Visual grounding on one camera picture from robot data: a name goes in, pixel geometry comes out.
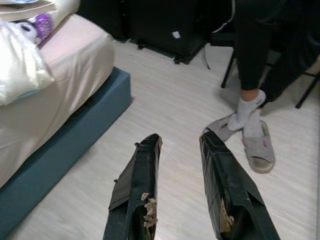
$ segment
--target person's leg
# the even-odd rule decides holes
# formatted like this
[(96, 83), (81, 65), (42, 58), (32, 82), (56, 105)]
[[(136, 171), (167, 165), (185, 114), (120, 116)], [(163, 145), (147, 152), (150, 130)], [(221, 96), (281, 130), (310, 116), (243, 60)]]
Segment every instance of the person's leg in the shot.
[(266, 94), (261, 107), (276, 100), (320, 55), (320, 1), (309, 2), (297, 33), (261, 86)]
[(237, 113), (228, 120), (228, 128), (235, 131), (244, 127), (252, 111), (265, 100), (259, 81), (268, 56), (273, 21), (286, 0), (236, 0), (235, 53), (241, 98)]

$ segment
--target light wooden floor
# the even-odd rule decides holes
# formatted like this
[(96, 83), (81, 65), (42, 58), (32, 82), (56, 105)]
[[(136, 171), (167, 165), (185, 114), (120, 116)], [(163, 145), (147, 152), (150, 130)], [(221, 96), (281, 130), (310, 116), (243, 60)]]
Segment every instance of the light wooden floor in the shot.
[[(162, 136), (157, 240), (215, 239), (204, 194), (198, 138), (204, 126), (233, 112), (237, 70), (220, 84), (230, 48), (207, 46), (211, 71), (198, 55), (190, 65), (132, 43), (115, 43), (115, 65), (131, 73), (133, 104), (78, 161), (9, 237), (10, 240), (101, 240), (108, 205), (134, 143)], [(242, 135), (227, 146), (257, 184), (282, 240), (316, 239), (319, 154), (319, 84), (300, 110), (294, 108), (310, 79), (297, 81), (263, 112), (276, 154), (267, 175), (248, 165)]]

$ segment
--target mattress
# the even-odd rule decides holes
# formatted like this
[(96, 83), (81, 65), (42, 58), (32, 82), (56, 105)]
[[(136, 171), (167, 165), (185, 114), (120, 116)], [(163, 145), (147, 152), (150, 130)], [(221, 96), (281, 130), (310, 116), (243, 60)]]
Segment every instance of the mattress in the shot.
[(106, 81), (114, 65), (112, 40), (72, 15), (41, 48), (55, 82), (0, 107), (0, 187)]

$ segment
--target black suitcase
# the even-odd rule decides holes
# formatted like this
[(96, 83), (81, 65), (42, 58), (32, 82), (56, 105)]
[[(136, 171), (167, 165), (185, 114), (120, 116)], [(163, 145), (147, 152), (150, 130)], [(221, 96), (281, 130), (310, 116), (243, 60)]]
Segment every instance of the black suitcase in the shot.
[(77, 14), (99, 25), (114, 38), (129, 38), (128, 0), (81, 0)]
[(210, 0), (130, 0), (129, 26), (139, 48), (145, 44), (188, 64), (205, 44)]

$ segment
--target slide sandal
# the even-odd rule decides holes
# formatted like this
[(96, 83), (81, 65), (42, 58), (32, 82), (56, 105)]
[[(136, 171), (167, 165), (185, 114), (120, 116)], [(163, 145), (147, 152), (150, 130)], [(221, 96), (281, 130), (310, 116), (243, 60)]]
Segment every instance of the slide sandal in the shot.
[(228, 129), (228, 120), (231, 115), (225, 116), (219, 120), (216, 120), (210, 123), (208, 126), (205, 127), (202, 134), (212, 131), (214, 132), (223, 142), (227, 141), (233, 134), (237, 133), (237, 131), (231, 131)]
[(242, 141), (250, 168), (258, 174), (267, 174), (274, 168), (276, 157), (271, 144), (268, 126), (264, 121), (260, 122), (264, 136), (243, 136)]

